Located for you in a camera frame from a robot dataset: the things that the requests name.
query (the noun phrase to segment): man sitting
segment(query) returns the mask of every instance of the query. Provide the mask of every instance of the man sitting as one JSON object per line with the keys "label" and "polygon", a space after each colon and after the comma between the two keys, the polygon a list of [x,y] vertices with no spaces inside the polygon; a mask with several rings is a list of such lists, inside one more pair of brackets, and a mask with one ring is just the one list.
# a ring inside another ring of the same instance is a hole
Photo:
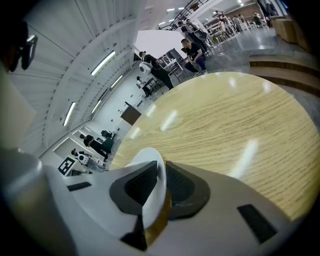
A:
{"label": "man sitting", "polygon": [[202,74],[208,74],[205,65],[206,57],[203,55],[200,46],[194,42],[190,42],[185,38],[182,39],[181,43],[189,60],[189,62],[184,65],[185,68],[194,73],[193,77],[197,77],[201,74],[201,72],[196,70],[194,65],[198,64],[202,70]]}

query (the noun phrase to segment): white backdrop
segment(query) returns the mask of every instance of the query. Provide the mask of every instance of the white backdrop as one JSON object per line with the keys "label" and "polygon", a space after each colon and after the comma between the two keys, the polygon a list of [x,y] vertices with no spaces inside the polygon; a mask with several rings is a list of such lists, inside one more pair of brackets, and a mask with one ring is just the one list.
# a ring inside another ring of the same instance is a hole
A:
{"label": "white backdrop", "polygon": [[146,51],[155,58],[160,58],[166,52],[175,48],[182,58],[187,55],[181,51],[181,40],[184,37],[178,31],[169,30],[140,30],[138,32],[135,47],[139,51]]}

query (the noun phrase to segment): chair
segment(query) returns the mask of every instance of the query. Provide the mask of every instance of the chair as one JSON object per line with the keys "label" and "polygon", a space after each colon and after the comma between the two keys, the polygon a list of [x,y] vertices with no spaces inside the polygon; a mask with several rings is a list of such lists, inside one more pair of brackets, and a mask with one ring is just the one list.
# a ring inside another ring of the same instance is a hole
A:
{"label": "chair", "polygon": [[103,137],[105,137],[105,138],[111,138],[112,133],[107,132],[106,130],[103,130],[103,131],[101,132],[101,135],[102,135]]}
{"label": "chair", "polygon": [[253,21],[253,23],[250,23],[249,21],[247,21],[247,23],[248,23],[250,29],[255,29],[256,28],[254,21]]}
{"label": "chair", "polygon": [[111,151],[112,146],[114,145],[114,140],[109,138],[106,138],[105,141],[102,143],[106,151]]}

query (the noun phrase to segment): desk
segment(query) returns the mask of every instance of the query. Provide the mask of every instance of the desk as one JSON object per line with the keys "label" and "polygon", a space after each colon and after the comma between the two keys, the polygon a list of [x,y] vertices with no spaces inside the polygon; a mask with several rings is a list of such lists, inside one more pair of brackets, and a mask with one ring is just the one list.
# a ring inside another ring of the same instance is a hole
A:
{"label": "desk", "polygon": [[110,169],[147,147],[165,161],[241,180],[291,220],[310,209],[319,191],[315,125],[289,93],[254,75],[221,72],[176,86],[132,126]]}

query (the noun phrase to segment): table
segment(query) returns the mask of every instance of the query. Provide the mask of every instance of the table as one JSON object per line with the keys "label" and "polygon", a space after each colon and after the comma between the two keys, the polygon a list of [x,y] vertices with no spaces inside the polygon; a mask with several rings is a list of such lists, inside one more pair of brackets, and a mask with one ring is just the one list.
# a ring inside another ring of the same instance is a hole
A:
{"label": "table", "polygon": [[176,86],[132,126],[110,169],[147,147],[165,161],[241,180],[291,220],[308,212],[319,191],[315,125],[289,93],[254,75],[221,72]]}

